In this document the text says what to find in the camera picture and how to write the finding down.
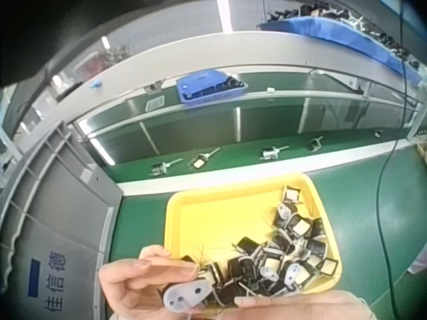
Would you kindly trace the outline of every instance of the blue label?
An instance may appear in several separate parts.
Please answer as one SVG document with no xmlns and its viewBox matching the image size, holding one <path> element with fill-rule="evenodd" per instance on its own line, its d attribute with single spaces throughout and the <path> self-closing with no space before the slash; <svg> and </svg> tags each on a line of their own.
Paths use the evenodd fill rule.
<svg viewBox="0 0 427 320">
<path fill-rule="evenodd" d="M 31 259 L 29 268 L 28 296 L 37 298 L 39 296 L 40 261 Z"/>
</svg>

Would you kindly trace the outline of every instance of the black cable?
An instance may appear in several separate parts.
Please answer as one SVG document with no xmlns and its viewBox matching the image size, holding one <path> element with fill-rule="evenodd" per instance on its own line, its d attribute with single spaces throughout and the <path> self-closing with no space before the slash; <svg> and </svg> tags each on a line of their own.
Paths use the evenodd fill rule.
<svg viewBox="0 0 427 320">
<path fill-rule="evenodd" d="M 404 0 L 401 0 L 400 2 L 400 25 L 399 25 L 399 31 L 400 31 L 400 46 L 403 47 L 403 10 L 404 10 Z M 400 316 L 399 316 L 399 312 L 398 312 L 398 308 L 396 306 L 396 297 L 394 295 L 394 284 L 393 284 L 393 276 L 392 276 L 392 267 L 390 264 L 390 258 L 388 256 L 388 252 L 387 252 L 387 246 L 386 246 L 386 242 L 384 240 L 384 234 L 382 232 L 382 227 L 381 227 L 381 219 L 380 219 L 380 187 L 381 187 L 381 182 L 382 182 L 382 176 L 384 175 L 384 171 L 386 169 L 386 166 L 388 164 L 388 162 L 390 161 L 390 158 L 393 156 L 393 153 L 395 152 L 398 142 L 399 142 L 399 138 L 400 138 L 400 134 L 402 132 L 402 129 L 404 127 L 405 124 L 405 117 L 406 117 L 406 107 L 407 107 L 407 98 L 408 98 L 408 81 L 406 79 L 406 68 L 405 68 L 405 62 L 403 60 L 403 57 L 401 57 L 401 62 L 402 62 L 402 71 L 403 71 L 403 78 L 404 78 L 404 107 L 403 107 L 403 115 L 402 115 L 402 123 L 400 125 L 399 131 L 398 131 L 398 136 L 396 138 L 396 142 L 393 145 L 393 148 L 391 150 L 391 152 L 389 152 L 382 168 L 381 168 L 381 172 L 380 172 L 380 176 L 378 178 L 378 184 L 377 184 L 377 188 L 376 188 L 376 199 L 375 199 L 375 205 L 376 205 L 376 222 L 377 222 L 377 226 L 378 226 L 378 232 L 380 234 L 380 240 L 381 240 L 381 246 L 382 246 L 382 250 L 384 253 L 384 259 L 386 260 L 386 267 L 387 267 L 387 275 L 388 275 L 388 286 L 390 288 L 390 303 L 392 305 L 392 310 L 393 310 L 393 316 L 395 318 L 395 320 L 400 320 Z"/>
</svg>

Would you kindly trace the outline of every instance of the hand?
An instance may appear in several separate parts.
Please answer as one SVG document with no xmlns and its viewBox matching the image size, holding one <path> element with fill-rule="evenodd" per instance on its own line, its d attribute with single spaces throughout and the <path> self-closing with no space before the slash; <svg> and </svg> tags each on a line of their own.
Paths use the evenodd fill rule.
<svg viewBox="0 0 427 320">
<path fill-rule="evenodd" d="M 99 281 L 110 307 L 129 320 L 178 320 L 186 316 L 163 306 L 158 290 L 169 283 L 193 281 L 197 265 L 170 259 L 160 245 L 142 249 L 139 259 L 123 259 L 103 265 Z"/>
<path fill-rule="evenodd" d="M 366 304 L 345 291 L 294 297 L 236 297 L 239 309 L 227 309 L 218 320 L 373 320 Z"/>
</svg>

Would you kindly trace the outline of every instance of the blue container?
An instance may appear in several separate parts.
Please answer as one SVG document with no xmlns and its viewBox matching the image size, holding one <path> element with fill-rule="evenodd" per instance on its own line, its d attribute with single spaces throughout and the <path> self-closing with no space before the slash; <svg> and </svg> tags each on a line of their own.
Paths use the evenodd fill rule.
<svg viewBox="0 0 427 320">
<path fill-rule="evenodd" d="M 176 86 L 181 102 L 192 106 L 237 97 L 248 87 L 218 70 L 192 73 L 178 79 Z"/>
</svg>

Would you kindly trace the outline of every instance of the yellow tray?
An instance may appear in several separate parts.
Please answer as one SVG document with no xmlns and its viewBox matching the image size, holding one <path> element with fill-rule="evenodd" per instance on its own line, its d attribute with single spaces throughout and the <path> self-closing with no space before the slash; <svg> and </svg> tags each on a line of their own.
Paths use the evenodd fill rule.
<svg viewBox="0 0 427 320">
<path fill-rule="evenodd" d="M 215 261 L 226 271 L 227 260 L 238 256 L 232 243 L 243 237 L 258 243 L 272 238 L 272 221 L 286 185 L 301 189 L 301 216 L 322 218 L 328 257 L 339 261 L 333 277 L 317 278 L 302 293 L 332 288 L 342 273 L 340 253 L 316 188 L 302 173 L 176 193 L 167 204 L 165 248 L 174 258 L 189 255 L 202 265 Z"/>
</svg>

